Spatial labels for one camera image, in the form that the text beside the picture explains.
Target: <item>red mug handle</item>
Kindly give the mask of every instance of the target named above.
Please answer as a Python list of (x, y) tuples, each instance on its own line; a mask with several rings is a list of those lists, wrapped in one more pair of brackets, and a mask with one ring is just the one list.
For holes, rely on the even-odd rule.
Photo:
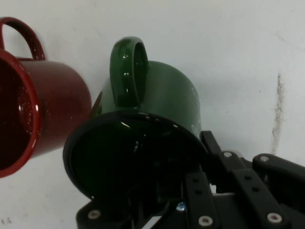
[(45, 60), (41, 43), (35, 32), (27, 24), (23, 23), (22, 21), (16, 18), (11, 18), (11, 17), (0, 18), (0, 49), (4, 49), (3, 30), (2, 30), (3, 25), (8, 25), (14, 28), (23, 36), (23, 38), (30, 47), (30, 52), (32, 53), (33, 60), (35, 61)]

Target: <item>red mug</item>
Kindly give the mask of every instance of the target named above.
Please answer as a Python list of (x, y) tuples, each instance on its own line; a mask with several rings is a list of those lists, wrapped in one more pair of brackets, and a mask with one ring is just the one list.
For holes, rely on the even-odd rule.
[[(32, 59), (4, 50), (3, 25), (23, 36)], [(16, 172), (33, 155), (61, 147), (88, 118), (91, 105), (83, 79), (62, 63), (46, 61), (28, 25), (0, 18), (0, 177)]]

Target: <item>green enamel mug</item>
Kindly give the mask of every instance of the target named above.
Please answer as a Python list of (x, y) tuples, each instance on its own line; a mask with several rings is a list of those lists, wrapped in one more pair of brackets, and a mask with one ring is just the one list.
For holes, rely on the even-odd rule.
[(148, 61), (137, 37), (114, 45), (110, 78), (91, 116), (63, 152), (70, 179), (89, 197), (124, 196), (139, 181), (156, 176), (164, 161), (201, 160), (194, 85), (172, 66)]

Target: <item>white wall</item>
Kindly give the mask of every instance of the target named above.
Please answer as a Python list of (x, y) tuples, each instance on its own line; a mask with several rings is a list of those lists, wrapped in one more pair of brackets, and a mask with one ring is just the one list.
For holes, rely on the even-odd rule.
[[(30, 25), (49, 60), (84, 77), (92, 100), (109, 77), (113, 44), (139, 36), (149, 60), (193, 81), (202, 128), (223, 149), (247, 159), (275, 153), (305, 166), (304, 11), (303, 0), (10, 0), (0, 16)], [(9, 51), (29, 55), (22, 38), (5, 32)], [(75, 213), (88, 199), (69, 181), (61, 152), (0, 180), (0, 228), (76, 228)]]

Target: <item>black metal bracket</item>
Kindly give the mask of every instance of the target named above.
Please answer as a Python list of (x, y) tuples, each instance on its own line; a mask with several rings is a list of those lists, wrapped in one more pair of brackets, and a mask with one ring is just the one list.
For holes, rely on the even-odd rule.
[(161, 216), (153, 229), (305, 229), (304, 167), (222, 152), (211, 131), (201, 132), (201, 142), (204, 165), (188, 164), (168, 183), (147, 180), (115, 203), (93, 199), (78, 212), (78, 228), (140, 229)]

